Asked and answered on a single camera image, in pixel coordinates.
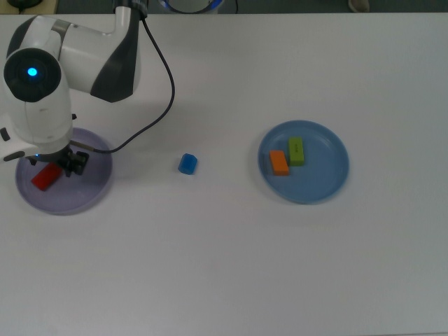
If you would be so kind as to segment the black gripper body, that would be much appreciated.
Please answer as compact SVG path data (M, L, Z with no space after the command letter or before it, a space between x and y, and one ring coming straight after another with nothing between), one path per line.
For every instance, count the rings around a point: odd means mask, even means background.
M71 159L72 154L73 154L72 149L69 146L66 146L62 150L58 151L55 154L55 162L61 168L71 168L72 167L72 159Z

